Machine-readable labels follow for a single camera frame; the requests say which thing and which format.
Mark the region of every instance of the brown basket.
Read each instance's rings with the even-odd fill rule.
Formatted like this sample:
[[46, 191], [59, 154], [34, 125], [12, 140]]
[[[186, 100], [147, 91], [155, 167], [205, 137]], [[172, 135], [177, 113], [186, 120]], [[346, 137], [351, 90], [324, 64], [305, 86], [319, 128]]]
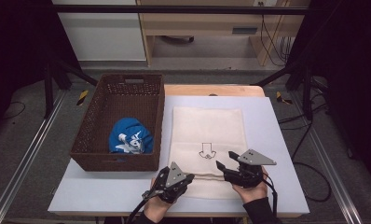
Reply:
[[[70, 156], [85, 171], [156, 171], [165, 91], [162, 75], [103, 75]], [[136, 118], [154, 136], [151, 154], [110, 153], [108, 139], [122, 118]]]

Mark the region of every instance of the blue cloth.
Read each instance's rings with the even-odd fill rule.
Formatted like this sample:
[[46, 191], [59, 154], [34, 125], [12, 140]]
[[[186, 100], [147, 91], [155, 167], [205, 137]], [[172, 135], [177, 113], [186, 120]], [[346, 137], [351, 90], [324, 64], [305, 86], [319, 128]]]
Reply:
[[112, 153], [152, 153], [153, 145], [153, 136], [134, 118], [117, 121], [109, 136], [109, 149]]

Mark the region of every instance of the horizontal black bar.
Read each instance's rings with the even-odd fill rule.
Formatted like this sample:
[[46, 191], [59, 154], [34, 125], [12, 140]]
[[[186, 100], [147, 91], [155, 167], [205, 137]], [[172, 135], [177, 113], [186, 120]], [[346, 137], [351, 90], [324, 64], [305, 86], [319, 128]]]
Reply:
[[307, 7], [215, 7], [215, 6], [113, 6], [113, 5], [30, 5], [28, 8], [73, 13], [179, 13], [179, 14], [257, 14], [308, 15], [324, 8]]

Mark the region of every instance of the cream fabric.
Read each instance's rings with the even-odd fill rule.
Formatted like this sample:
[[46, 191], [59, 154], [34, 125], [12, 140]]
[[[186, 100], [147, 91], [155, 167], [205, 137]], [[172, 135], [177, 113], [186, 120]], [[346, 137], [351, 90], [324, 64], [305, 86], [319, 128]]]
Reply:
[[196, 177], [185, 196], [209, 199], [239, 198], [216, 161], [236, 170], [239, 164], [229, 151], [247, 150], [240, 109], [173, 108], [172, 140], [169, 163], [175, 161], [184, 173]]

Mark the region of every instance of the white cabinet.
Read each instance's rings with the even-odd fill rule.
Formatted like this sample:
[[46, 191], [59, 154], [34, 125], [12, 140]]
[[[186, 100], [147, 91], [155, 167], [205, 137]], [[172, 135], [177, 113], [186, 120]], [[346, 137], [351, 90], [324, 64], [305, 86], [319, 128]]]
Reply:
[[[134, 0], [52, 0], [54, 5], [136, 5]], [[137, 13], [59, 13], [79, 61], [145, 61]]]

